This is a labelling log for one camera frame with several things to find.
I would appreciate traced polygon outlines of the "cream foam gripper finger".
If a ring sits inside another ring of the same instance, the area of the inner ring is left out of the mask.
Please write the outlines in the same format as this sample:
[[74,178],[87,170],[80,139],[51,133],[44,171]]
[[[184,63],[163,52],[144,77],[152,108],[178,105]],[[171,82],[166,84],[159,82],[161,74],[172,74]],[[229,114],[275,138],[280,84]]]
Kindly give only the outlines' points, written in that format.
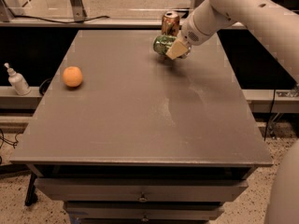
[[181,37],[178,37],[167,50],[166,56],[171,60],[186,56],[190,52],[190,44]]

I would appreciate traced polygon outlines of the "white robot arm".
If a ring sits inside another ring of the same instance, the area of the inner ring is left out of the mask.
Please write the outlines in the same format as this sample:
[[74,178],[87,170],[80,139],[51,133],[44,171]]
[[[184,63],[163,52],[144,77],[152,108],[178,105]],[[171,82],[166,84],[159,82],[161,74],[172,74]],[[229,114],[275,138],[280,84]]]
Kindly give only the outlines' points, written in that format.
[[[299,82],[299,15],[271,0],[205,0],[183,22],[166,55],[174,60],[236,22],[242,23]],[[299,224],[299,141],[289,148],[278,167],[265,224]]]

